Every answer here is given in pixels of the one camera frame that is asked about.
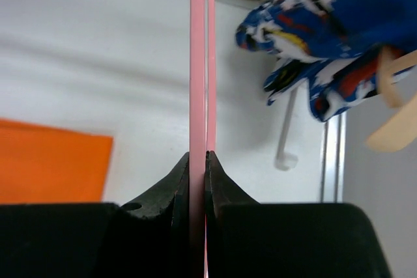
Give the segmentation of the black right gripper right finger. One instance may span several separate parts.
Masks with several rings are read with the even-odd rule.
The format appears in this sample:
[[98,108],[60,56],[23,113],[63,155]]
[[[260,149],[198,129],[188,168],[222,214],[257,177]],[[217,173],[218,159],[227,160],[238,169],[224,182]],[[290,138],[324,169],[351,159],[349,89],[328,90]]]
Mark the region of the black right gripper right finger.
[[391,277],[368,216],[346,203],[261,204],[206,156],[210,277]]

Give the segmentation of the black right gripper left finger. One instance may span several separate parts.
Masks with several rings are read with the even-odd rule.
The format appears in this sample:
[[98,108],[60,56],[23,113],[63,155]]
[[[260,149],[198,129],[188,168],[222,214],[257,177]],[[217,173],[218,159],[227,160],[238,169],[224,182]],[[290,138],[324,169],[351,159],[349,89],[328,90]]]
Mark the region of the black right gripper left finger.
[[1,207],[2,277],[187,277],[188,157],[138,197]]

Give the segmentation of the pink hanger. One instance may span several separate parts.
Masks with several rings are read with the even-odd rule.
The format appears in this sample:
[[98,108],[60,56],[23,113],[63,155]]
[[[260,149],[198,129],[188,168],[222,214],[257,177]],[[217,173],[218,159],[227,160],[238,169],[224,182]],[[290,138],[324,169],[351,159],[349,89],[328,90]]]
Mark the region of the pink hanger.
[[215,0],[190,0],[190,277],[207,276],[204,175],[216,146]]

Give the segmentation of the orange trousers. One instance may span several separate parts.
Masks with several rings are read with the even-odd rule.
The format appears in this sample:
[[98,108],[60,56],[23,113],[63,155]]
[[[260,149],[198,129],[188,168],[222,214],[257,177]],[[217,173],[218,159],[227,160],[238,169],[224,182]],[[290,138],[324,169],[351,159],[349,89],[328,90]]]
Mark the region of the orange trousers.
[[1,119],[1,204],[99,202],[113,138]]

